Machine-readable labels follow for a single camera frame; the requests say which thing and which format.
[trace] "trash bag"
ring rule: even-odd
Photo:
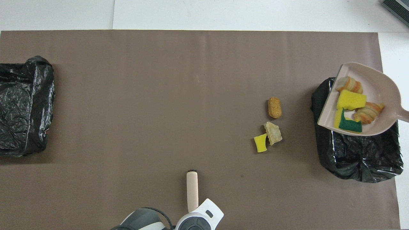
[[[335,78],[328,78],[311,96],[315,138],[321,165],[341,179],[377,183],[400,175],[403,162],[398,123],[374,136],[350,136],[317,124]]]
[[[41,56],[0,64],[0,156],[41,152],[54,103],[54,69]]]

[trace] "dustpan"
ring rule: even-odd
[[[362,133],[352,133],[334,127],[334,117],[339,97],[339,92],[336,88],[340,86],[339,81],[346,76],[361,82],[364,89],[363,94],[366,95],[366,101],[383,103],[385,105],[384,110],[375,121],[371,124],[362,125]],[[345,117],[352,118],[353,113],[353,111],[345,112]],[[401,106],[400,93],[395,82],[371,67],[356,62],[348,62],[344,63],[339,70],[318,119],[318,125],[346,135],[372,136],[385,132],[396,120],[409,122],[409,111],[404,110]]]

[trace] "white surface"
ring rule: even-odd
[[[409,28],[378,0],[116,0],[115,10],[114,0],[0,0],[0,30],[112,28],[407,32],[379,33],[379,43],[384,73],[409,110]],[[407,166],[409,124],[399,126]],[[395,177],[403,229],[409,229],[407,170]]]
[[[0,0],[0,31],[112,29],[113,10],[113,0]]]
[[[112,28],[409,32],[378,0],[116,0]]]
[[[379,33],[384,74],[397,84],[402,106],[409,109],[409,33]],[[409,229],[409,123],[399,121],[400,147],[404,170],[396,176],[400,228]]]

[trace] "trash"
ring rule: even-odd
[[[54,69],[41,56],[0,64],[0,156],[41,152],[54,103]]]
[[[366,183],[388,180],[403,172],[398,123],[374,136],[352,136],[317,124],[335,78],[328,78],[311,96],[315,137],[321,165],[341,179]]]

